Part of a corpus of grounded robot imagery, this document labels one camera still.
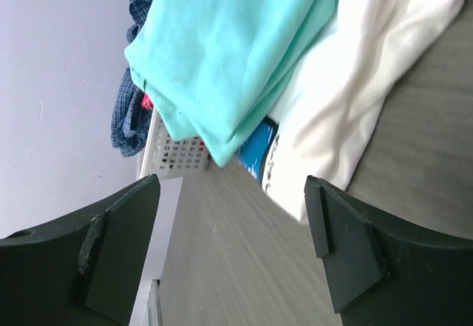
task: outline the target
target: dark blue plaid fabric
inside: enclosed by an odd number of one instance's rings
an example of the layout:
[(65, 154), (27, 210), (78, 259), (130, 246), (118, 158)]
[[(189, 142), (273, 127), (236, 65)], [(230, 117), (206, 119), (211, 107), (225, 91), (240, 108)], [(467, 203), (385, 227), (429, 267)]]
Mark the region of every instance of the dark blue plaid fabric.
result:
[[(148, 15), (153, 0), (130, 0), (129, 12), (135, 25), (126, 32), (129, 43), (134, 41)], [(130, 157), (146, 145), (152, 111), (141, 106), (144, 94), (133, 84), (130, 68), (127, 68), (118, 90), (112, 114), (112, 146), (120, 149), (122, 156)]]

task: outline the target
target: red fabric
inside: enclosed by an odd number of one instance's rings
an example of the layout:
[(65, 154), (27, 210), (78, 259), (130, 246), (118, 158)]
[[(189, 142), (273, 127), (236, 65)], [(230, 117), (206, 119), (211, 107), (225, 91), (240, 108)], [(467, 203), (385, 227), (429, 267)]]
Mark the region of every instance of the red fabric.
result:
[(144, 109), (150, 109), (150, 110), (154, 108), (153, 102), (151, 102), (151, 98), (147, 94), (145, 94), (143, 98), (143, 102), (141, 102), (141, 106)]

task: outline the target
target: teal towel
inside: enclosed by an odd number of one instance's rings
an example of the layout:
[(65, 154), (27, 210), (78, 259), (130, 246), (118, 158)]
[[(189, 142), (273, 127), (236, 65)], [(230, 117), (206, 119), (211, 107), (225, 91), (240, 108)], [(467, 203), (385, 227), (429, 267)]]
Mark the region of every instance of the teal towel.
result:
[(154, 0), (125, 50), (174, 140), (224, 166), (261, 123), (338, 0)]

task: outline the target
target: white cloth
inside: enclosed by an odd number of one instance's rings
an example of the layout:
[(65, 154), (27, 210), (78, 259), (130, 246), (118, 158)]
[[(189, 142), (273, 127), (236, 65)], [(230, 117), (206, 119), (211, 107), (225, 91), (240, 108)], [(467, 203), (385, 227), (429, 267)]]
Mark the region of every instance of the white cloth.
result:
[(269, 114), (279, 122), (262, 188), (307, 221), (308, 175), (346, 189), (384, 99), (464, 0), (339, 0), (336, 21), (299, 62)]

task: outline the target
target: white plastic basket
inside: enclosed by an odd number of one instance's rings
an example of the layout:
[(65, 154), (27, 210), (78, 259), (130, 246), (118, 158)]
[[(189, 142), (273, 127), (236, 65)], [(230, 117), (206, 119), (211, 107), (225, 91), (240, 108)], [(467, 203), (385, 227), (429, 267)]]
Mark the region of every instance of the white plastic basket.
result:
[(150, 174), (160, 179), (189, 176), (206, 169), (208, 162), (208, 150), (200, 138), (173, 141), (159, 113), (153, 110), (141, 177)]

